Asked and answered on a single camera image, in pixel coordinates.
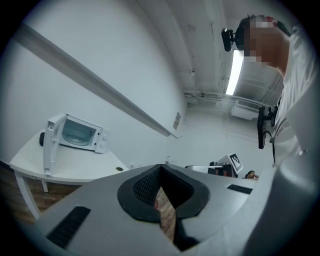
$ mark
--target wooden floor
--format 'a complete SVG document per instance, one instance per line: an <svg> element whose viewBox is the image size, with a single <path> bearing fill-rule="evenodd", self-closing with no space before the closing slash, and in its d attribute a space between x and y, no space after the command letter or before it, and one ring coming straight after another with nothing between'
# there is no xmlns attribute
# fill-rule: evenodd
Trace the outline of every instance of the wooden floor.
<svg viewBox="0 0 320 256"><path fill-rule="evenodd" d="M79 188L79 186L75 185L47 183L49 193L45 193L41 181L28 179L28 183L40 212L45 211L50 206ZM0 191L4 201L11 209L11 213L17 220L27 224L35 222L35 218L29 211L25 200L20 193L14 172L1 166ZM175 209L169 202L162 188L159 190L156 199L158 201L158 210L161 213L161 228L165 235L173 241L176 224Z"/></svg>

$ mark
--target microwave oven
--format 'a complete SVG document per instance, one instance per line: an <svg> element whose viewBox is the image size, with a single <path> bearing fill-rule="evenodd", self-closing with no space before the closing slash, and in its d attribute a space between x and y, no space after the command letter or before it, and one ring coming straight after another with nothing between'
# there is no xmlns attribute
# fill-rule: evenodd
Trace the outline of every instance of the microwave oven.
<svg viewBox="0 0 320 256"><path fill-rule="evenodd" d="M66 113L48 120L43 140L44 173L51 175L58 146L104 154L109 150L110 132Z"/></svg>

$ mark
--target white shirt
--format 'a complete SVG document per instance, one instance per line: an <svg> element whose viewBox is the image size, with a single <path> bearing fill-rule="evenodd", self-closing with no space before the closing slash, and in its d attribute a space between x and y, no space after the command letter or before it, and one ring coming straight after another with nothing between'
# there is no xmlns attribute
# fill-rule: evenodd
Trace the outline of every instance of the white shirt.
<svg viewBox="0 0 320 256"><path fill-rule="evenodd" d="M283 79L284 89L275 118L275 130L270 140L274 140L276 166L301 150L287 121L287 113L310 86L319 82L319 73L318 57L313 45L303 28L295 27L290 37L288 62Z"/></svg>

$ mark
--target white table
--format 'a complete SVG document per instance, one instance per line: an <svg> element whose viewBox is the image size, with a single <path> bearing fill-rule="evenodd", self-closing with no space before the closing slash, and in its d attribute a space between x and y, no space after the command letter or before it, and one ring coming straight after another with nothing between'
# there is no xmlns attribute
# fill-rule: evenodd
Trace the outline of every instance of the white table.
<svg viewBox="0 0 320 256"><path fill-rule="evenodd" d="M30 139L14 156L10 167L14 169L16 181L23 199L35 219L40 216L27 178L42 181L43 189L48 192L46 182L83 185L102 177L119 174L117 167L128 168L111 152L105 154L59 145L55 167L51 176L44 173L43 147L39 144L40 131Z"/></svg>

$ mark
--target microwave door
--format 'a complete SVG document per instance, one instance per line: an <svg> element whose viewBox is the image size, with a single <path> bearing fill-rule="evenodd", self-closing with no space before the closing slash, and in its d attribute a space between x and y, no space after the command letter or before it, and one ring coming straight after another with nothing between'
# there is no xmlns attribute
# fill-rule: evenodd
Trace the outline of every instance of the microwave door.
<svg viewBox="0 0 320 256"><path fill-rule="evenodd" d="M63 113L50 118L47 122L43 141L43 168L47 176L52 173L66 119L67 114Z"/></svg>

